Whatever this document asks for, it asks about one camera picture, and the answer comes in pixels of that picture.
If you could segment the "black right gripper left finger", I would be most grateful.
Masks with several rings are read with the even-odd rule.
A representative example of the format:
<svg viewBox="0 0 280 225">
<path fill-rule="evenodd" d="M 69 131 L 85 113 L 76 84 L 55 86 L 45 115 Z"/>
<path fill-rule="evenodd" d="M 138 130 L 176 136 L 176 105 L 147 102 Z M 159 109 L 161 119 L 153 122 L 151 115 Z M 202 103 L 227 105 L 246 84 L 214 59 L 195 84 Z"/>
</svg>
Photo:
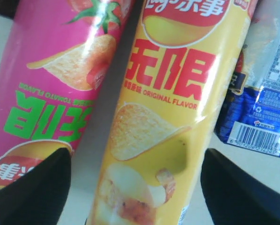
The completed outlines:
<svg viewBox="0 0 280 225">
<path fill-rule="evenodd" d="M 34 169 L 0 190 L 0 225 L 55 225 L 71 183 L 69 150 L 59 148 Z"/>
</svg>

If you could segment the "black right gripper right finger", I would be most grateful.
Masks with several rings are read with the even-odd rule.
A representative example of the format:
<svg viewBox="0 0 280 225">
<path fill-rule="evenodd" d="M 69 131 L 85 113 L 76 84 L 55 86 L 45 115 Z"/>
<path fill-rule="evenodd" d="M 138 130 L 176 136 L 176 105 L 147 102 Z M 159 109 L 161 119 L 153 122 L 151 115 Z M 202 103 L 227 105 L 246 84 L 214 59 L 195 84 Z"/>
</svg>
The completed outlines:
<svg viewBox="0 0 280 225">
<path fill-rule="evenodd" d="M 280 194 L 213 148 L 200 175 L 205 203 L 216 225 L 280 225 Z"/>
</svg>

